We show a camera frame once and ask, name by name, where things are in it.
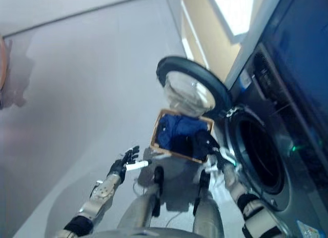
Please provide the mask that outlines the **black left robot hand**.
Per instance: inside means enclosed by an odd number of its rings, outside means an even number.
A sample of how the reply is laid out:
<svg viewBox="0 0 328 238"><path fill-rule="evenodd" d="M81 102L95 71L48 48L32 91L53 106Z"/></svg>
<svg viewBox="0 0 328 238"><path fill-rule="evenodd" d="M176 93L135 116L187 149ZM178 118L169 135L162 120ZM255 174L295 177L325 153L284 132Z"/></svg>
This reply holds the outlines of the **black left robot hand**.
<svg viewBox="0 0 328 238"><path fill-rule="evenodd" d="M151 165L151 160L137 160L139 157L139 151L139 146L134 146L133 148L128 149L124 154L121 155L122 158L116 160L113 163L108 176L110 174L116 174L122 177L125 176L127 171L137 170Z"/></svg>

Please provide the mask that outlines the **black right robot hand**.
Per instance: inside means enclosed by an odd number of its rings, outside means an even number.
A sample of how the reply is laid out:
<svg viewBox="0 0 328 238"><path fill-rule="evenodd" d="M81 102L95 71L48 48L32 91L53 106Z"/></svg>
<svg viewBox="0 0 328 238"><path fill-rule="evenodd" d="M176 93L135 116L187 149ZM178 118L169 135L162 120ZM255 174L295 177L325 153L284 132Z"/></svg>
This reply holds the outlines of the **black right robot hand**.
<svg viewBox="0 0 328 238"><path fill-rule="evenodd" d="M235 155L228 148L219 146L216 140L206 139L205 149L209 155L215 158L218 170L223 171L225 166L238 167L239 163Z"/></svg>

